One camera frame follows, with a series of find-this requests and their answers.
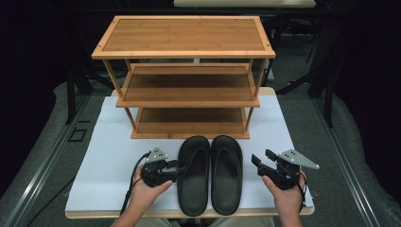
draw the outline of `cable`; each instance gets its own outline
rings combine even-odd
[[[138,162],[136,162],[135,167],[132,170],[131,179],[130,179],[130,187],[128,188],[126,197],[125,197],[124,202],[123,202],[123,206],[121,207],[120,216],[124,213],[124,211],[127,208],[128,201],[130,200],[132,188],[135,186],[136,183],[139,182],[139,180],[142,179],[142,178],[140,178],[140,179],[136,180],[135,183],[133,182],[133,177],[135,176],[136,168],[139,166],[139,164],[142,162],[142,160],[145,159],[145,158],[148,158],[150,154],[151,154],[151,151],[149,151],[148,153],[142,155],[142,157],[138,160]]]
[[[35,221],[35,219],[38,218],[38,216],[44,211],[44,209],[46,209],[47,206],[50,205],[50,203],[52,203],[53,200],[55,200],[55,199],[59,196],[59,194],[60,194],[63,190],[65,190],[65,188],[66,188],[68,185],[70,185],[70,184],[75,180],[76,177],[77,177],[77,175],[74,176],[59,192],[57,192],[56,195],[54,195],[53,198],[50,199],[50,201],[48,201],[48,202],[38,211],[38,213],[36,213],[36,215],[30,220],[30,222],[26,225],[26,227],[30,226],[30,225],[33,223],[33,221]]]

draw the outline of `bamboo shelf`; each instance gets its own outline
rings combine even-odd
[[[257,16],[115,16],[92,58],[103,60],[132,139],[250,138],[267,59],[275,57]],[[125,60],[118,83],[109,60]],[[131,63],[131,59],[249,59],[246,63]],[[253,59],[262,59],[254,81]],[[130,108],[138,108],[134,119]]]

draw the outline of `hand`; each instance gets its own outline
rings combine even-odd
[[[135,171],[134,182],[141,178],[141,171],[144,166],[139,166]],[[132,188],[130,204],[128,209],[133,207],[137,212],[145,213],[154,203],[156,198],[164,193],[171,185],[172,181],[167,181],[156,187],[149,187],[144,181],[138,181]]]
[[[162,185],[149,187],[144,181],[138,181],[138,179],[141,179],[142,168],[143,166],[139,166],[135,171],[134,182],[136,184],[132,187],[130,203],[127,209],[112,226],[135,226],[156,198],[172,185],[172,181],[167,181]]]
[[[302,169],[300,169],[300,172],[305,176],[305,173]],[[263,176],[262,179],[263,183],[265,183],[265,186],[274,196],[274,204],[278,215],[280,216],[282,225],[302,226],[299,211],[303,199],[301,195],[302,192],[298,186],[295,185],[288,190],[281,190],[268,176]],[[299,184],[302,188],[305,188],[305,179],[303,176],[300,176]]]

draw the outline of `middle shelf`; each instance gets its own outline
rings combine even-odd
[[[132,63],[116,107],[259,107],[250,63]]]

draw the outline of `black slipper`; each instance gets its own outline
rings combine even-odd
[[[223,216],[233,214],[239,206],[242,192],[242,150],[235,139],[216,137],[211,147],[212,204]]]
[[[178,202],[189,217],[201,215],[207,206],[210,144],[203,136],[186,139],[178,153],[178,168],[185,168],[177,177]]]

